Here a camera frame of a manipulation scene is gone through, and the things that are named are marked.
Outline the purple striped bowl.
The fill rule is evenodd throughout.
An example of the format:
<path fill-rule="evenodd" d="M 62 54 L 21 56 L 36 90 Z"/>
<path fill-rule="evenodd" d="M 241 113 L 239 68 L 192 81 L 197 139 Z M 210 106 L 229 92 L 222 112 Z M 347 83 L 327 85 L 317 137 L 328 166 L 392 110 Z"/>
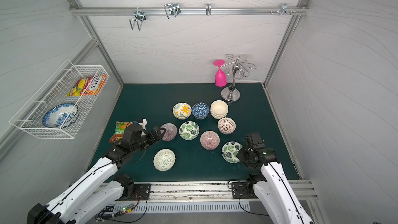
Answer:
<path fill-rule="evenodd" d="M 164 137 L 162 140 L 168 142 L 173 140 L 176 135 L 177 135 L 177 128 L 174 124 L 172 123 L 165 123 L 161 126 L 161 128 L 164 128 L 166 130 Z"/>

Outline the yellow flower bowl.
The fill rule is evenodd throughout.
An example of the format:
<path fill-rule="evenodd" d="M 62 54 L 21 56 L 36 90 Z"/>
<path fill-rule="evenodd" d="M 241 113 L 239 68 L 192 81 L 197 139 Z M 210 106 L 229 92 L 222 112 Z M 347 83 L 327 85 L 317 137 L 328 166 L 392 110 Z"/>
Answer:
<path fill-rule="evenodd" d="M 192 113 L 192 108 L 188 103 L 177 103 L 174 107 L 173 107 L 173 115 L 180 120 L 185 120 L 188 117 L 190 117 Z"/>

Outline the cream bowl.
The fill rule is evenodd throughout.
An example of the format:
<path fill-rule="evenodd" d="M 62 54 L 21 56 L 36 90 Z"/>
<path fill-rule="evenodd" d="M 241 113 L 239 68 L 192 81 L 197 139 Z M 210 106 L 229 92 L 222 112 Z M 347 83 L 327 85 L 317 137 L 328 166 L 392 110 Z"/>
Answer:
<path fill-rule="evenodd" d="M 215 119 L 221 119 L 227 116 L 229 111 L 228 104 L 223 100 L 216 100 L 210 106 L 210 113 Z"/>

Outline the blue triangle bowl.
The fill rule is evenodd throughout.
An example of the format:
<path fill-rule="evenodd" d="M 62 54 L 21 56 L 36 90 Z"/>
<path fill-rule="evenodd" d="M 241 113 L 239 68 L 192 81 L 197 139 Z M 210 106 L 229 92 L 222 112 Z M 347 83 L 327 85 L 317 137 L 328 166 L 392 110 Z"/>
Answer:
<path fill-rule="evenodd" d="M 204 102 L 195 103 L 192 107 L 192 115 L 194 118 L 202 120 L 207 118 L 210 113 L 210 107 Z"/>

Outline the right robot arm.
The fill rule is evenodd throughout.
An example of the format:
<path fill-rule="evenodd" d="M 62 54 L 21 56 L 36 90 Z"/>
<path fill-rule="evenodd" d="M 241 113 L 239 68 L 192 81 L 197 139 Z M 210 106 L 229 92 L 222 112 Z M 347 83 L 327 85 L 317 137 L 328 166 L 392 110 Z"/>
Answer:
<path fill-rule="evenodd" d="M 256 171 L 245 181 L 246 194 L 257 197 L 275 224 L 312 224 L 312 218 L 294 193 L 274 149 L 267 148 L 260 133 L 246 135 L 248 147 L 237 157 Z"/>

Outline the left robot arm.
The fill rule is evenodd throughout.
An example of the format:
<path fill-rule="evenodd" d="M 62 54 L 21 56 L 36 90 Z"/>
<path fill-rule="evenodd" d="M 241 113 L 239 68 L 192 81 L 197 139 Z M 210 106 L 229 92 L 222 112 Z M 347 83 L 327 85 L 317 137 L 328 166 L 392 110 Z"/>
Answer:
<path fill-rule="evenodd" d="M 122 138 L 115 141 L 80 179 L 46 205 L 36 204 L 28 212 L 28 224 L 85 224 L 110 203 L 122 199 L 139 199 L 134 180 L 120 174 L 103 190 L 100 185 L 129 163 L 138 151 L 162 140 L 165 128 L 145 130 L 141 124 L 128 126 Z"/>

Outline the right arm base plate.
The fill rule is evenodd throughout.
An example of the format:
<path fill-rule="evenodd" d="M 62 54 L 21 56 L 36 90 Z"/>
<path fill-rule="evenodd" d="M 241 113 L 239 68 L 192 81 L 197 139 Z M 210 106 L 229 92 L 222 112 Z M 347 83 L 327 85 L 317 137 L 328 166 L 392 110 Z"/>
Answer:
<path fill-rule="evenodd" d="M 232 191 L 233 199 L 257 199 L 253 183 L 231 180 L 228 182 L 228 188 Z"/>

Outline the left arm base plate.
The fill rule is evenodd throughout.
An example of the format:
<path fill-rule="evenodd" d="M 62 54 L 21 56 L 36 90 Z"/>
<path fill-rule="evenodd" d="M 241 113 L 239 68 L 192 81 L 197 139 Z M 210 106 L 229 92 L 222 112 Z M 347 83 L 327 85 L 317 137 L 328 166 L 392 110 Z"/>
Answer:
<path fill-rule="evenodd" d="M 121 199 L 126 201 L 148 200 L 150 193 L 151 184 L 131 183 L 125 186 Z"/>

